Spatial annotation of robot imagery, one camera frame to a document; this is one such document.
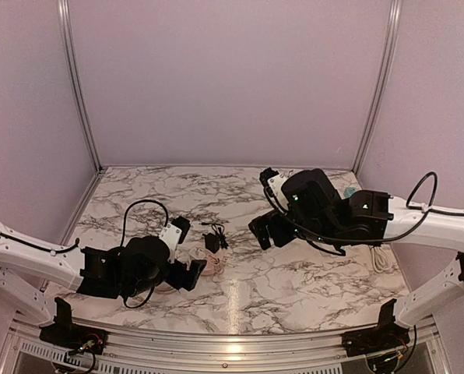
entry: robotic arm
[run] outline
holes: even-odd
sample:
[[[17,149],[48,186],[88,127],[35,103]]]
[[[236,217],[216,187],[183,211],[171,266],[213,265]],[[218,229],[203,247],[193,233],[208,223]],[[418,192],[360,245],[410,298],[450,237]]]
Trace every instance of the robotic arm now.
[[[423,178],[415,191],[420,187]],[[464,210],[419,205],[384,192],[358,191],[341,199],[320,169],[290,178],[271,168],[260,175],[265,197],[274,208],[249,227],[263,249],[270,239],[283,246],[295,238],[315,245],[410,243],[451,249],[458,254],[436,277],[406,297],[381,307],[378,325],[343,335],[348,356],[368,354],[410,342],[408,331],[419,320],[464,295]]]
[[[105,251],[80,248],[78,239],[68,248],[51,244],[0,222],[0,298],[16,307],[17,319],[41,328],[41,340],[71,349],[79,349],[92,335],[103,341],[105,331],[73,324],[67,302],[51,300],[15,271],[54,281],[83,295],[121,296],[125,302],[164,281],[190,291],[206,261],[193,260],[188,269],[175,259],[175,250],[189,228],[190,222],[178,217],[158,237],[132,238],[126,246]],[[95,353],[101,352],[102,346],[97,347]]]

